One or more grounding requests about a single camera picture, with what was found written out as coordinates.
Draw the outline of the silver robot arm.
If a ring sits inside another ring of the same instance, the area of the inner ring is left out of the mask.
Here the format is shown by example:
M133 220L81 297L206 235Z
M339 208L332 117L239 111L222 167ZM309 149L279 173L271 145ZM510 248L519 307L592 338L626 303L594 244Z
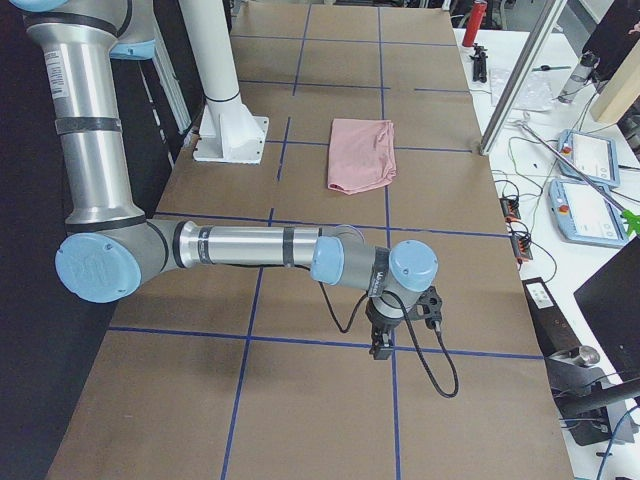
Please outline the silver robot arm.
M44 54L73 208L55 256L65 287L94 303L124 298L156 276L196 265L299 268L321 286L359 289L371 355L386 359L400 324L440 326L434 252L409 240L375 247L355 228L199 226L158 220L168 179L150 164L127 166L112 64L155 54L149 1L21 1L27 35Z

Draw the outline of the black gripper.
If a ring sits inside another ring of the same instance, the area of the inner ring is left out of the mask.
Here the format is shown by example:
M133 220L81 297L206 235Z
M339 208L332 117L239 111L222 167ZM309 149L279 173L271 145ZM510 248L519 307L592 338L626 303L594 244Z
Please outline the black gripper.
M399 317L384 315L375 305L374 299L369 299L365 310L371 323L371 347L369 354L378 360L387 360L394 352L392 332L403 321L403 314Z

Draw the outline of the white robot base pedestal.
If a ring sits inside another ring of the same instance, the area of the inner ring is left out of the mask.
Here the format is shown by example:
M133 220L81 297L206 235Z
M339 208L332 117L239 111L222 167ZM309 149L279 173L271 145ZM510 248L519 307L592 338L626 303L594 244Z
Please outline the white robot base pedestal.
M188 0L180 9L205 97L194 159L260 163L269 119L243 103L223 3Z

